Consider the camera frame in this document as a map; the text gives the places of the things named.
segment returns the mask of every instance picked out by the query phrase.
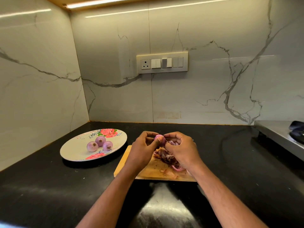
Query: wall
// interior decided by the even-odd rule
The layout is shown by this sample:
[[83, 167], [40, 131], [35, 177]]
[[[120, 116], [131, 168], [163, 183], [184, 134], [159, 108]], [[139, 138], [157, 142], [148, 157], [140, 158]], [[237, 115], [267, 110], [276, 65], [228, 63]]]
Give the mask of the wall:
[[[74, 13], [90, 119], [304, 120], [303, 9], [304, 0], [158, 0]], [[137, 75], [136, 55], [170, 51], [189, 51], [187, 73]]]
[[46, 0], [0, 0], [0, 115], [0, 170], [89, 120], [69, 16]]

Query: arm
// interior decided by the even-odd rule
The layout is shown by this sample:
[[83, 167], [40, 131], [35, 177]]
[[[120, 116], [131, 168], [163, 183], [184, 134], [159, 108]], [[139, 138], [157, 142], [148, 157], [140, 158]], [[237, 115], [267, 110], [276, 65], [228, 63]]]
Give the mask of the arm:
[[173, 146], [166, 143], [165, 148], [173, 153], [181, 166], [196, 179], [223, 228], [267, 227], [208, 169], [201, 160], [192, 138], [179, 132], [164, 136], [179, 144]]
[[94, 203], [77, 228], [115, 227], [127, 192], [138, 173], [151, 160], [162, 138], [154, 141], [149, 136], [158, 133], [144, 131], [132, 144], [128, 159], [116, 178]]

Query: wooden cutting board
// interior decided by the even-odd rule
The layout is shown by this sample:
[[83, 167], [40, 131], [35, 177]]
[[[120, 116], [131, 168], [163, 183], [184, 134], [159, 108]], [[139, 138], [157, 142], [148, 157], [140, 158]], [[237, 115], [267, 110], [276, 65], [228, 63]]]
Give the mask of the wooden cutting board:
[[[121, 171], [126, 163], [132, 146], [128, 146], [123, 157], [121, 158], [114, 177]], [[169, 180], [169, 181], [195, 181], [195, 179], [188, 174], [186, 170], [176, 171], [168, 164], [162, 162], [160, 159], [152, 157], [149, 164], [138, 174], [135, 179], [148, 180]]]

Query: gas stove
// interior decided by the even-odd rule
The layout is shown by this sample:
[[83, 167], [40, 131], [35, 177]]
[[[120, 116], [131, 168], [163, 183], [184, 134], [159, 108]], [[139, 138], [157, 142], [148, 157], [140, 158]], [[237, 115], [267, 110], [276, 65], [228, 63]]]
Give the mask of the gas stove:
[[291, 131], [289, 126], [291, 123], [292, 121], [257, 120], [254, 122], [254, 127], [259, 130], [260, 133], [266, 135], [268, 138], [304, 161], [304, 144], [295, 141], [289, 135]]

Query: white floral plate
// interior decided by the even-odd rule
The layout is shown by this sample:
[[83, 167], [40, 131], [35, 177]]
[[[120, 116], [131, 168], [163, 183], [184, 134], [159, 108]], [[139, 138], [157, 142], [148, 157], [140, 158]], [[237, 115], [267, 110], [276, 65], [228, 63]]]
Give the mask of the white floral plate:
[[[89, 152], [87, 150], [87, 144], [91, 141], [95, 141], [98, 136], [104, 136], [107, 141], [113, 143], [113, 148], [110, 151], [105, 151], [102, 147], [99, 147], [95, 152]], [[121, 148], [127, 141], [127, 134], [122, 130], [117, 129], [100, 129], [93, 130], [80, 134], [70, 140], [68, 140], [60, 149], [60, 155], [66, 160], [83, 162], [89, 161], [101, 157], [105, 157], [116, 150]]]

